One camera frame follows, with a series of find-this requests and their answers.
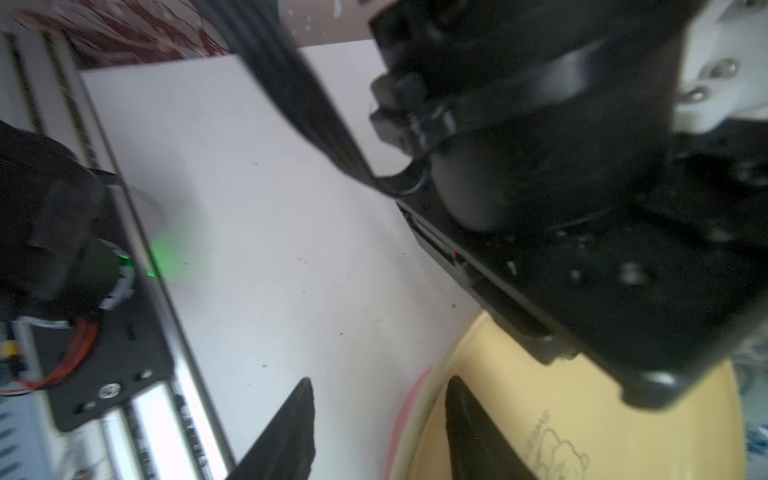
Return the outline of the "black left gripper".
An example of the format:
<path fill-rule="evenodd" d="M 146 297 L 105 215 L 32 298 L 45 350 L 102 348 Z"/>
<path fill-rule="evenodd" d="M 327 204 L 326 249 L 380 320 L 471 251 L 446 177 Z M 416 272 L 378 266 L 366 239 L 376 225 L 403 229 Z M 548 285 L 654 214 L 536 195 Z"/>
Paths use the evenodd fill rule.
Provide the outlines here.
<path fill-rule="evenodd" d="M 424 168 L 421 246 L 533 357 L 675 402 L 767 314 L 767 124 L 683 79 L 704 17 L 763 1 L 395 1 L 379 138 Z"/>

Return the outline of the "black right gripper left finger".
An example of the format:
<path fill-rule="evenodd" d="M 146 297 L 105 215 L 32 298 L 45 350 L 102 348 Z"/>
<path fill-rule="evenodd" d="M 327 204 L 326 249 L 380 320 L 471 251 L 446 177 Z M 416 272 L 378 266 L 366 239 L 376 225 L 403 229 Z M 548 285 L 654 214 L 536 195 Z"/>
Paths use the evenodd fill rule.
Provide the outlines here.
<path fill-rule="evenodd" d="M 311 380 L 302 378 L 227 480 L 308 479 L 316 448 Z"/>

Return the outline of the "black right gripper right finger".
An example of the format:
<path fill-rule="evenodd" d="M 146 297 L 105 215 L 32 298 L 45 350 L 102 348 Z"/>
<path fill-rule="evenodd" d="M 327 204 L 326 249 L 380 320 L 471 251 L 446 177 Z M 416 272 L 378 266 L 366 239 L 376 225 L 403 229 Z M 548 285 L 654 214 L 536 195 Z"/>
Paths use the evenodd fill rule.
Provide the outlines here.
<path fill-rule="evenodd" d="M 454 480 L 535 479 L 458 376 L 448 382 L 445 413 Z"/>

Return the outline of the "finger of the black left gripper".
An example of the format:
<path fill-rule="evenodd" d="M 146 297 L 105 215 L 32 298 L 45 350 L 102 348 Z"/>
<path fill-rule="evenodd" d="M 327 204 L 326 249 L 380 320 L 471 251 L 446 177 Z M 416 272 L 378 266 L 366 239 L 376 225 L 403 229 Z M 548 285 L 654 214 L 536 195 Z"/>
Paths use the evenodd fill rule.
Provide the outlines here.
<path fill-rule="evenodd" d="M 400 173 L 374 174 L 292 36 L 259 1 L 201 0 L 194 5 L 238 55 L 286 121 L 343 174 L 390 198 L 416 192 L 428 178 L 424 160 Z"/>

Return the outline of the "pink plate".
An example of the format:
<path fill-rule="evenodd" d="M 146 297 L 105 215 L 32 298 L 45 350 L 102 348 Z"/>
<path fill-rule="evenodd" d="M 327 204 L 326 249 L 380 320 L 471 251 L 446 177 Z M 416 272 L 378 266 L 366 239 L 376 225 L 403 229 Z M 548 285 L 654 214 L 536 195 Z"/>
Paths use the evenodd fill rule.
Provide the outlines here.
<path fill-rule="evenodd" d="M 416 404 L 419 397 L 421 396 L 421 390 L 430 372 L 431 372 L 431 369 L 427 368 L 421 374 L 421 376 L 411 386 L 410 390 L 408 391 L 405 399 L 403 400 L 400 406 L 400 409 L 394 421 L 390 439 L 389 439 L 387 460 L 386 460 L 386 473 L 384 476 L 385 479 L 390 478 L 391 472 L 394 467 L 397 450 L 399 448 L 399 445 L 402 439 L 403 432 L 408 424 L 414 405 Z"/>

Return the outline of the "yellow plate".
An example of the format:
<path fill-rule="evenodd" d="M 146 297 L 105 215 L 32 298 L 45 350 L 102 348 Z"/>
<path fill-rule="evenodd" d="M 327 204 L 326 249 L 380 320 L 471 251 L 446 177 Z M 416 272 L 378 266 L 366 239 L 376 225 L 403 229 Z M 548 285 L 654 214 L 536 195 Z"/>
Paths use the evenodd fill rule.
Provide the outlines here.
<path fill-rule="evenodd" d="M 733 366 L 671 406 L 626 405 L 584 356 L 543 365 L 480 314 L 431 369 L 391 479 L 451 479 L 445 396 L 460 377 L 535 479 L 742 479 L 747 461 Z"/>

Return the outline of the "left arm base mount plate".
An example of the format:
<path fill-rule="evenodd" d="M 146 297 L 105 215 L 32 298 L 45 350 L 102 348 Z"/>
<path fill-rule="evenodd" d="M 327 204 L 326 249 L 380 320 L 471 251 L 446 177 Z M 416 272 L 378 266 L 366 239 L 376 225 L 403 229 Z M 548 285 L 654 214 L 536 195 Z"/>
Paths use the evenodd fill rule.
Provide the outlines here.
<path fill-rule="evenodd" d="M 141 281 L 131 298 L 104 313 L 85 360 L 45 391 L 59 431 L 72 431 L 173 376 L 174 361 L 150 286 Z"/>

